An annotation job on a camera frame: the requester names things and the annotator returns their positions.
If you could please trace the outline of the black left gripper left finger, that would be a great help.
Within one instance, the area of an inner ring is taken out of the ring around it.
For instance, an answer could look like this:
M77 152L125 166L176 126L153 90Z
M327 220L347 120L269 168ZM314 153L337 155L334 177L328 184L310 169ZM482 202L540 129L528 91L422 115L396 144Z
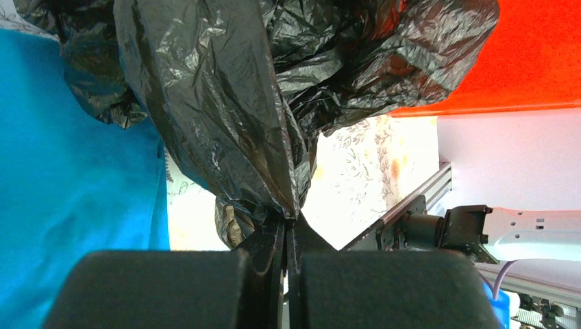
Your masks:
M44 328L279 328L284 224L228 252L102 251L72 269Z

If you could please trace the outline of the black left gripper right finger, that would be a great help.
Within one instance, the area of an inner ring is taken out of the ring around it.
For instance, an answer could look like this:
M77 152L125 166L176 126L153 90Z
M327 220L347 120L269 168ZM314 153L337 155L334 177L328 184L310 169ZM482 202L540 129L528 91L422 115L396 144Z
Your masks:
M498 328L457 252L337 251L304 218L286 227L291 328Z

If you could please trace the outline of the black plastic trash bag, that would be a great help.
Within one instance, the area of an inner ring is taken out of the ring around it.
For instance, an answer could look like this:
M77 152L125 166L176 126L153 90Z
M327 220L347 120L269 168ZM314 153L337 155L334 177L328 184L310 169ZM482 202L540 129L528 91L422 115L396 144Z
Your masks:
M448 98L496 1L16 1L92 118L157 127L228 247L295 221L320 134Z

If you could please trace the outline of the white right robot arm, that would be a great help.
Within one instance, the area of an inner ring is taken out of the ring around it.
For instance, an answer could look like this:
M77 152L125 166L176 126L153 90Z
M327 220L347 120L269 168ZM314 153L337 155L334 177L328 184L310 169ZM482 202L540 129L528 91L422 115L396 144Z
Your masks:
M580 211L531 211L458 206L438 217L404 217L408 246L450 249L475 263L499 264L516 260L580 261Z

